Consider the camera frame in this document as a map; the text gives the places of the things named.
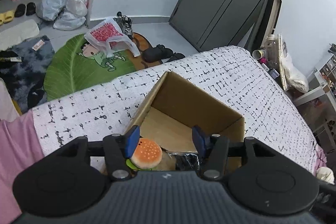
brown rug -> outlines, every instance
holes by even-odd
[[[134,38],[132,41],[136,44],[141,54],[144,50],[153,47],[144,36],[136,32],[134,33]],[[162,64],[161,60],[154,63],[147,63],[142,59],[142,55],[134,57],[130,50],[127,50],[126,54],[128,59],[133,63],[136,70],[142,70]]]

yellow slipper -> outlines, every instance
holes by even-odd
[[[5,20],[4,23],[11,22],[14,18],[14,10],[10,10],[5,12]]]
[[[0,14],[0,26],[3,24],[5,21],[5,13]]]

bed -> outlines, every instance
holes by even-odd
[[[102,140],[123,133],[137,107],[161,75],[171,70],[237,110],[245,134],[263,141],[314,172],[314,136],[278,84],[240,47],[222,47],[137,71],[33,109],[44,155],[78,136]],[[101,170],[103,158],[91,159]]]

bottle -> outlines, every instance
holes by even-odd
[[[274,34],[270,34],[266,39],[266,59],[268,61],[268,67],[275,69],[279,64],[279,50],[278,40]]]

floor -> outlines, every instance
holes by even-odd
[[[0,0],[0,13],[16,9],[20,3],[27,4],[29,2],[34,2],[35,4],[38,4],[40,1],[41,0],[18,0],[13,2],[12,0]],[[56,30],[53,28],[52,22],[42,23],[42,20],[37,15],[24,15],[19,18],[14,18],[12,22],[0,26],[0,31],[4,31],[28,19],[34,19],[36,23],[41,24],[40,35],[48,36],[55,52],[63,47],[70,38],[88,31],[88,28],[85,25],[73,31]],[[172,49],[173,52],[180,52],[185,56],[193,55],[198,52],[168,23],[134,24],[132,27],[134,32],[140,33],[146,37],[153,47],[157,44],[162,44],[165,47]]]

